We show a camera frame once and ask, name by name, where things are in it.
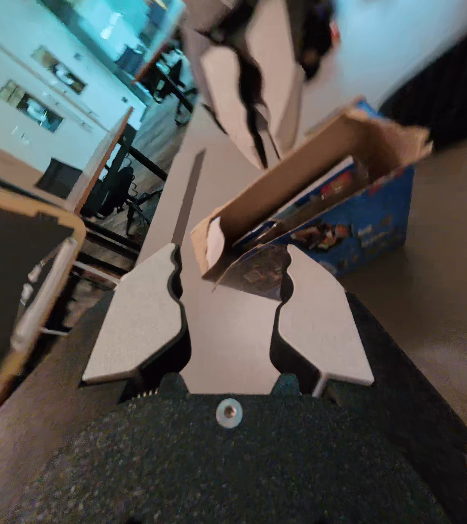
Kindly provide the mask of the black office chair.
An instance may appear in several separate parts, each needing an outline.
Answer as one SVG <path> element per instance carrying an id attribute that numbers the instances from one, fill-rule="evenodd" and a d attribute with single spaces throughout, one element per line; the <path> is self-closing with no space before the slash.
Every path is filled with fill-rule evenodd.
<path id="1" fill-rule="evenodd" d="M 152 219 L 144 214 L 141 206 L 160 197 L 163 189 L 138 194 L 134 180 L 134 169 L 131 165 L 122 167 L 119 171 L 109 172 L 103 180 L 97 180 L 81 208 L 80 215 L 86 219 L 106 219 L 114 212 L 123 212 L 127 207 L 126 236 L 130 236 L 136 215 L 142 223 L 150 226 Z"/>

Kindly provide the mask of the blue lego set box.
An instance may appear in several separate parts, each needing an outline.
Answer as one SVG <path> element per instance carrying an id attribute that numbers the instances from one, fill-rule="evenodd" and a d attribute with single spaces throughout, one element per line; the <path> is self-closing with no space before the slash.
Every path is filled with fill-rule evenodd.
<path id="1" fill-rule="evenodd" d="M 288 246 L 334 277 L 403 246 L 429 131 L 361 96 L 191 232 L 203 279 L 278 300 Z"/>

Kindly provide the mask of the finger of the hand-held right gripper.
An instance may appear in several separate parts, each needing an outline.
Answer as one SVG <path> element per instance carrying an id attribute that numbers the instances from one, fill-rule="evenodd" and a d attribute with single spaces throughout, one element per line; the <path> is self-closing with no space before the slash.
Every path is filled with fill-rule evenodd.
<path id="1" fill-rule="evenodd" d="M 283 157 L 295 142 L 304 78 L 286 1 L 258 1 L 245 42 L 260 75 L 253 106 L 256 131 L 267 137 L 276 157 Z"/>
<path id="2" fill-rule="evenodd" d="M 257 62 L 231 47 L 209 47 L 200 62 L 218 125 L 249 161 L 267 169 L 261 132 L 272 139 L 270 111 L 262 97 L 263 80 Z"/>

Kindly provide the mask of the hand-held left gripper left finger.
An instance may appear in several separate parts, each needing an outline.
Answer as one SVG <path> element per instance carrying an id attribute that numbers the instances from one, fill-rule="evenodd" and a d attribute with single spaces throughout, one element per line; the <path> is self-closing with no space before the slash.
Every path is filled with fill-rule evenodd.
<path id="1" fill-rule="evenodd" d="M 157 385 L 187 364 L 187 333 L 179 246 L 168 243 L 123 276 L 114 290 L 82 381 L 141 377 Z"/>

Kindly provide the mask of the wooden desk black frame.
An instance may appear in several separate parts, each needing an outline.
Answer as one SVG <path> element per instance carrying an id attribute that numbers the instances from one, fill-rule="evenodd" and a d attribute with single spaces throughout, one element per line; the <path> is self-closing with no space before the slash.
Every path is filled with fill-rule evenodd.
<path id="1" fill-rule="evenodd" d="M 124 205 L 128 207 L 128 211 L 124 236 L 95 224 L 82 213 L 96 182 L 99 180 L 100 174 L 104 168 L 108 167 L 107 163 L 117 146 L 119 146 L 117 159 L 109 166 L 109 175 L 117 174 L 122 161 L 127 155 L 130 155 L 132 159 L 138 161 L 143 167 L 146 167 L 158 179 L 163 182 L 167 180 L 167 173 L 148 159 L 147 156 L 138 151 L 138 149 L 134 148 L 132 146 L 133 139 L 127 139 L 125 137 L 128 121 L 133 110 L 134 108 L 130 106 L 114 127 L 107 131 L 103 140 L 99 142 L 99 145 L 88 160 L 85 169 L 80 174 L 73 189 L 65 200 L 64 209 L 82 220 L 86 229 L 85 237 L 87 241 L 125 258 L 136 260 L 141 246 L 134 242 L 129 236 L 129 230 L 134 222 L 134 216 L 138 215 L 150 226 L 151 220 L 144 215 L 141 205 L 155 197 L 160 197 L 163 189 L 156 190 L 152 193 L 142 193 L 137 197 L 125 197 Z"/>

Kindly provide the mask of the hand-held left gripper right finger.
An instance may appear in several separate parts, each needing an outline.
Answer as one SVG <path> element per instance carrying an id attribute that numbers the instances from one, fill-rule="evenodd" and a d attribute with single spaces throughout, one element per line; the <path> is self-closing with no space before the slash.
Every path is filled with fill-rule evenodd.
<path id="1" fill-rule="evenodd" d="M 296 246 L 287 251 L 292 290 L 282 299 L 276 334 L 313 367 L 306 392 L 320 397 L 331 379 L 371 386 L 374 374 L 343 286 Z"/>

